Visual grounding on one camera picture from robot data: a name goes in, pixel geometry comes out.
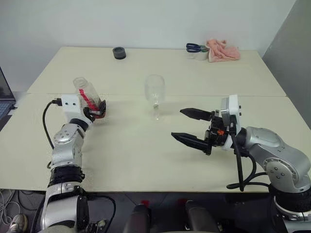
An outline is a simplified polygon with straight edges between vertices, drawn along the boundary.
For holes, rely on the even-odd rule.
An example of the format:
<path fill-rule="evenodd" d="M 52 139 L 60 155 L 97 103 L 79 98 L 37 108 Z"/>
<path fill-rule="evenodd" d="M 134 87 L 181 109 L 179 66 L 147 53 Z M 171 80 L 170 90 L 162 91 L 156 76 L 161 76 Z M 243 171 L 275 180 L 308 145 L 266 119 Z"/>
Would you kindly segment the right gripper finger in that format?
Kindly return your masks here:
<path fill-rule="evenodd" d="M 171 133 L 171 136 L 187 147 L 202 151 L 206 155 L 211 155 L 211 144 L 208 140 L 202 140 L 188 133 Z"/>
<path fill-rule="evenodd" d="M 181 109 L 180 112 L 192 119 L 204 121 L 211 121 L 212 117 L 214 116 L 214 111 L 208 112 L 196 108 L 185 108 Z"/>

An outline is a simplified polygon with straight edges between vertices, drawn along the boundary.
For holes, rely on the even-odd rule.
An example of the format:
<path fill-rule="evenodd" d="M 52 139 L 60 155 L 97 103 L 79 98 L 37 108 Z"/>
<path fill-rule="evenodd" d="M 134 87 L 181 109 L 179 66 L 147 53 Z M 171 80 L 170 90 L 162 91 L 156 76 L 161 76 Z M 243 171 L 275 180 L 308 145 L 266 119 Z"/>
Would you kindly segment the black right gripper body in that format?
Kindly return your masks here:
<path fill-rule="evenodd" d="M 205 139 L 214 147 L 220 147 L 225 144 L 228 138 L 227 127 L 223 119 L 219 116 L 219 110 L 211 112 L 209 129 L 206 131 Z"/>

